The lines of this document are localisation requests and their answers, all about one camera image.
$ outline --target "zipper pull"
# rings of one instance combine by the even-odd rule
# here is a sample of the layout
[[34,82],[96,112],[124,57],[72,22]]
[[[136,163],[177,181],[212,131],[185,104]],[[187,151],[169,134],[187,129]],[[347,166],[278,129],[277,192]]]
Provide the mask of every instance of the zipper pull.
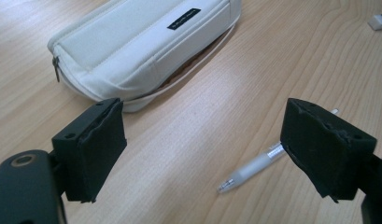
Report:
[[54,71],[56,72],[56,78],[57,78],[57,82],[60,82],[60,76],[59,76],[59,57],[53,57],[53,66],[54,66]]

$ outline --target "white pen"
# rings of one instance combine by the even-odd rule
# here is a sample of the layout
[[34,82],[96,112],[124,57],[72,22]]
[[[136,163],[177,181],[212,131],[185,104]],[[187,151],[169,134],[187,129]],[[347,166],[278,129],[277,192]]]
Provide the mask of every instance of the white pen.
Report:
[[[331,111],[331,113],[336,114],[338,111],[338,109],[334,109]],[[248,164],[234,171],[226,181],[219,185],[218,192],[223,193],[243,184],[252,176],[257,174],[264,168],[268,167],[270,164],[272,164],[284,154],[287,153],[284,150],[283,146],[281,146],[280,142],[269,147],[269,150],[267,152],[263,152],[262,154],[254,158],[252,161],[250,161]]]

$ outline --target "white pencil case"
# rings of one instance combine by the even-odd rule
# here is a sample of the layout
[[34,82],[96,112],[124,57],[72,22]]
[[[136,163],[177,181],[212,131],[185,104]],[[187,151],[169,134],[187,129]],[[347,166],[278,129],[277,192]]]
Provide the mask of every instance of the white pencil case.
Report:
[[48,43],[58,79],[95,101],[120,97],[134,112],[184,62],[240,16],[241,0],[110,1]]

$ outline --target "wood grain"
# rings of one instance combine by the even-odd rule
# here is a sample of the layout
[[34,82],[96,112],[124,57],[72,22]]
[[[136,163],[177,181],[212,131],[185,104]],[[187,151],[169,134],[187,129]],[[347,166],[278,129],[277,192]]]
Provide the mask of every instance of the wood grain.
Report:
[[[93,102],[58,84],[47,49],[105,1],[0,1],[0,162],[52,150]],[[382,0],[243,0],[235,33],[177,88],[123,115],[128,147],[97,203],[65,202],[69,223],[361,223],[321,199],[289,158],[218,195],[218,184],[278,140],[289,97],[339,108],[382,157]]]

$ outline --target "black label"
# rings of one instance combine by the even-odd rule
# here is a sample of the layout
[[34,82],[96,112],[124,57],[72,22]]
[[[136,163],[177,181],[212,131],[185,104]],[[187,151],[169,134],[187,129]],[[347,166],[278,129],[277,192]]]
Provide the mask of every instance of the black label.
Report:
[[183,25],[185,22],[190,20],[192,17],[194,17],[197,13],[199,13],[201,9],[199,8],[192,8],[191,10],[185,12],[184,15],[182,15],[180,18],[178,18],[176,21],[171,23],[167,28],[170,30],[176,30],[178,27]]

